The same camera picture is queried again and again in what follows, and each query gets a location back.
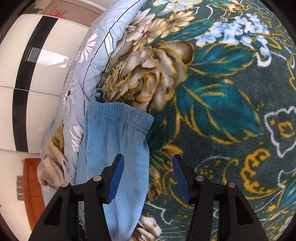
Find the light blue fleece pants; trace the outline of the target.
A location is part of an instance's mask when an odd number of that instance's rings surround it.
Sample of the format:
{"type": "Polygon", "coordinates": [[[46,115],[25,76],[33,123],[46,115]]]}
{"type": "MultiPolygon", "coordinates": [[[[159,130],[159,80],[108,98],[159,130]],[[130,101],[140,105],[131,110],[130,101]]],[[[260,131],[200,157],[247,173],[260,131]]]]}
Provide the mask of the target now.
{"type": "Polygon", "coordinates": [[[119,188],[104,207],[112,240],[129,240],[140,219],[149,186],[149,147],[146,135],[154,117],[124,103],[108,102],[98,88],[84,118],[75,184],[82,184],[110,166],[118,154],[125,158],[119,188]]]}

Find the orange wooden headboard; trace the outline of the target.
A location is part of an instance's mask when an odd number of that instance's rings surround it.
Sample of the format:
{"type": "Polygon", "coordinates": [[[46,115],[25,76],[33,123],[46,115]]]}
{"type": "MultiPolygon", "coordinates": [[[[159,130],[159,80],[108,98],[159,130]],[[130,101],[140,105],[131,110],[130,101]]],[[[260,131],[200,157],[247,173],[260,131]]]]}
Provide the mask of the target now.
{"type": "Polygon", "coordinates": [[[35,228],[45,210],[42,188],[37,179],[37,167],[40,162],[40,158],[26,158],[23,161],[23,194],[31,230],[35,228]]]}

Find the beige knit sweater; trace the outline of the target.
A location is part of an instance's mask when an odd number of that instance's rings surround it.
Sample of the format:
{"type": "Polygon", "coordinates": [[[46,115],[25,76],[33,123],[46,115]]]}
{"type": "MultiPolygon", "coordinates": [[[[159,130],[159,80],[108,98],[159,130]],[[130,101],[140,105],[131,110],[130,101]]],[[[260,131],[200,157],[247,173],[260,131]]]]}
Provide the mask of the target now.
{"type": "Polygon", "coordinates": [[[41,186],[57,190],[65,181],[68,164],[52,139],[46,143],[45,150],[46,158],[37,167],[37,179],[41,186]]]}

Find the olive green knit garment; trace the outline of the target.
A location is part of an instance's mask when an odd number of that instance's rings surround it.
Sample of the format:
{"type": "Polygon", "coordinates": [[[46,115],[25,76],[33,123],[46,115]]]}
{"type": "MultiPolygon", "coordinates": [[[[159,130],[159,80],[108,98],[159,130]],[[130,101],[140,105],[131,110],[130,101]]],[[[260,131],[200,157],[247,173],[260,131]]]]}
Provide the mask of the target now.
{"type": "Polygon", "coordinates": [[[58,148],[60,152],[64,152],[64,135],[63,135],[63,122],[60,123],[59,127],[56,129],[52,141],[55,147],[58,148]]]}

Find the teal floral plush blanket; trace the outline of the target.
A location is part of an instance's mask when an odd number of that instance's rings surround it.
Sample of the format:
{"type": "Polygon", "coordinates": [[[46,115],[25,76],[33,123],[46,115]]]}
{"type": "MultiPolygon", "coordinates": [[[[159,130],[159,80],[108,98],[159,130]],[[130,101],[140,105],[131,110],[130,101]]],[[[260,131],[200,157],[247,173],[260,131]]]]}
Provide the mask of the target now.
{"type": "Polygon", "coordinates": [[[235,182],[269,240],[295,215],[295,43],[262,1],[147,1],[102,75],[110,102],[154,117],[149,187],[132,240],[185,240],[179,154],[235,182]]]}

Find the grey-blue floral duvet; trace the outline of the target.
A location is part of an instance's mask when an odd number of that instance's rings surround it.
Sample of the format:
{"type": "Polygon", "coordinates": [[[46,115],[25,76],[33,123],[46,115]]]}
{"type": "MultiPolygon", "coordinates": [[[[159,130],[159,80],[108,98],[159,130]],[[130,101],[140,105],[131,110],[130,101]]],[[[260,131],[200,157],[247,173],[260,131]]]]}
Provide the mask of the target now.
{"type": "Polygon", "coordinates": [[[46,143],[63,124],[64,156],[68,163],[65,179],[71,184],[76,178],[88,102],[99,85],[111,54],[144,4],[145,1],[115,1],[93,21],[64,79],[57,114],[42,140],[41,157],[45,157],[46,143]]]}

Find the white black-striped wardrobe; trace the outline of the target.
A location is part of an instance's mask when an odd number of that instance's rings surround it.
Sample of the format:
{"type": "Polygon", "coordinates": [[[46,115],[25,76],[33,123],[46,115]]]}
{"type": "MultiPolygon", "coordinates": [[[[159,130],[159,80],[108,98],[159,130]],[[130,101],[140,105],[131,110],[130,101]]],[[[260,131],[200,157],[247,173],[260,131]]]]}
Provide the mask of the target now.
{"type": "Polygon", "coordinates": [[[14,22],[1,42],[1,149],[39,153],[87,32],[54,16],[23,14],[14,22]]]}

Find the wall switch panel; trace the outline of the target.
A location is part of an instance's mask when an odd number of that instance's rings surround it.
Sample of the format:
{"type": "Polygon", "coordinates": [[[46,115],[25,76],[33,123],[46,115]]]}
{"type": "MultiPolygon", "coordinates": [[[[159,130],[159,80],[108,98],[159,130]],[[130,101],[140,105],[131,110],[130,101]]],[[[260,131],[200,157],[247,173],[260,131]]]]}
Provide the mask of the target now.
{"type": "Polygon", "coordinates": [[[23,193],[23,176],[16,177],[16,195],[17,200],[24,201],[24,193],[23,193]]]}

